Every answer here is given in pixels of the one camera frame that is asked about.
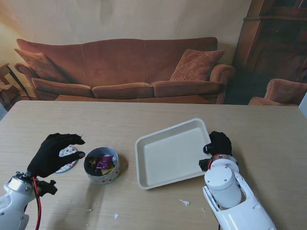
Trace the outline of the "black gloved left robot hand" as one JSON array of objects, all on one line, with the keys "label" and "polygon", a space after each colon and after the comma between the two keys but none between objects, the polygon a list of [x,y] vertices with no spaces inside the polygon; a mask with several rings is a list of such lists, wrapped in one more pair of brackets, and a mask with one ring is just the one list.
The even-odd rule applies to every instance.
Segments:
[{"label": "black gloved left robot hand", "polygon": [[77,151],[67,156],[59,156],[62,149],[69,145],[83,145],[85,141],[77,134],[50,134],[41,144],[38,152],[27,167],[30,177],[46,178],[58,171],[61,167],[82,159],[85,153]]}]

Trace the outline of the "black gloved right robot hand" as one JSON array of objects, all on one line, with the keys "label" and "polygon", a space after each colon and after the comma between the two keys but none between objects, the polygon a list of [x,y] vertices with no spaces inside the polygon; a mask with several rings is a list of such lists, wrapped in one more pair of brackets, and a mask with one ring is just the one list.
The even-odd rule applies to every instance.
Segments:
[{"label": "black gloved right robot hand", "polygon": [[211,142],[203,147],[203,152],[208,156],[208,159],[217,154],[233,156],[232,143],[225,133],[213,131],[209,138]]}]

